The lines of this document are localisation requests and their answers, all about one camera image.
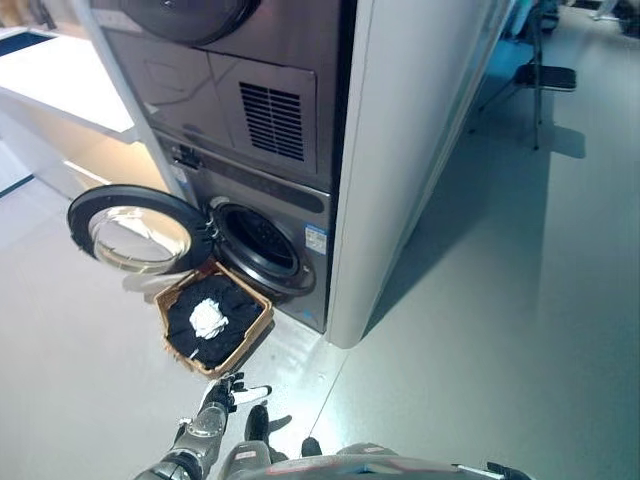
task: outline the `door glass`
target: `door glass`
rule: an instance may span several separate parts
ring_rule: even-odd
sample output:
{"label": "door glass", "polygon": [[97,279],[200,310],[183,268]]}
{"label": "door glass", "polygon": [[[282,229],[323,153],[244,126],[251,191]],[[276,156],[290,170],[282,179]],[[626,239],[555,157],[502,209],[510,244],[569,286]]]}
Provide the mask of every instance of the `door glass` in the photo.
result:
{"label": "door glass", "polygon": [[122,10],[148,32],[178,43],[205,45],[235,30],[249,0],[125,0]]}
{"label": "door glass", "polygon": [[234,236],[267,262],[290,269],[293,255],[282,234],[265,218],[254,212],[236,211],[227,216]]}
{"label": "door glass", "polygon": [[189,232],[173,218],[141,207],[111,207],[93,216],[95,256],[121,270],[164,273],[191,247]]}

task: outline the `dryer door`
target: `dryer door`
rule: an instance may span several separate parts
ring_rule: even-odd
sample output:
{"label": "dryer door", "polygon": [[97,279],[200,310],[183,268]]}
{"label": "dryer door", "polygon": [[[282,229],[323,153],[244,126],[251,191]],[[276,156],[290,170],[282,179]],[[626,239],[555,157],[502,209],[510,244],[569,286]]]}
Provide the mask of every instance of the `dryer door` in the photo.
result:
{"label": "dryer door", "polygon": [[229,35],[259,0],[122,0],[122,10],[160,38],[198,46]]}
{"label": "dryer door", "polygon": [[76,198],[67,212],[71,238],[92,257],[133,273],[179,273],[211,255],[209,219],[164,192],[108,185]]}

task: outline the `label sticker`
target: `label sticker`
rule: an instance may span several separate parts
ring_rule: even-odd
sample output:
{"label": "label sticker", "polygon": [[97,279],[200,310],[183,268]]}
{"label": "label sticker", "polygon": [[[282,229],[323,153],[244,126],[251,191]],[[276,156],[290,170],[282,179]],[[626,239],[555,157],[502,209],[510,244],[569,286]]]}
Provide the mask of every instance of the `label sticker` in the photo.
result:
{"label": "label sticker", "polygon": [[181,168],[176,167],[175,165],[170,165],[171,171],[173,172],[174,177],[180,183],[187,183],[187,175],[182,171]]}
{"label": "label sticker", "polygon": [[156,112],[160,111],[160,109],[155,105],[151,105],[150,103],[147,103],[147,102],[142,102],[142,103],[144,103],[144,108],[147,109],[147,112],[149,112],[150,115],[155,115]]}
{"label": "label sticker", "polygon": [[256,452],[251,450],[249,452],[240,452],[235,456],[235,460],[243,460],[245,458],[253,458],[256,456]]}
{"label": "label sticker", "polygon": [[304,229],[305,245],[321,255],[327,254],[327,232],[321,228],[307,225]]}

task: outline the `white cloth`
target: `white cloth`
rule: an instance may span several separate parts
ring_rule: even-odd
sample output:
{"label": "white cloth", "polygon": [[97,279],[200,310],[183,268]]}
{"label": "white cloth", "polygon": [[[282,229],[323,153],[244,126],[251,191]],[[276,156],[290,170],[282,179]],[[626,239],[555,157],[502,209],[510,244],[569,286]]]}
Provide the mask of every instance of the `white cloth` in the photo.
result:
{"label": "white cloth", "polygon": [[196,305],[189,317],[189,322],[196,332],[196,337],[202,337],[205,340],[215,337],[224,330],[225,325],[229,324],[227,317],[220,313],[218,304],[210,298]]}

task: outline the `dryer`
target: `dryer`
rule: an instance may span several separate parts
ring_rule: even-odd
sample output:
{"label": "dryer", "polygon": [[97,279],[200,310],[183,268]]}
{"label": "dryer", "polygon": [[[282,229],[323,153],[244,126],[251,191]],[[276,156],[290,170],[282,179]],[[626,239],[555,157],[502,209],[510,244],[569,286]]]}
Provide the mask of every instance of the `dryer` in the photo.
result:
{"label": "dryer", "polygon": [[90,0],[156,132],[331,192],[355,0]]}

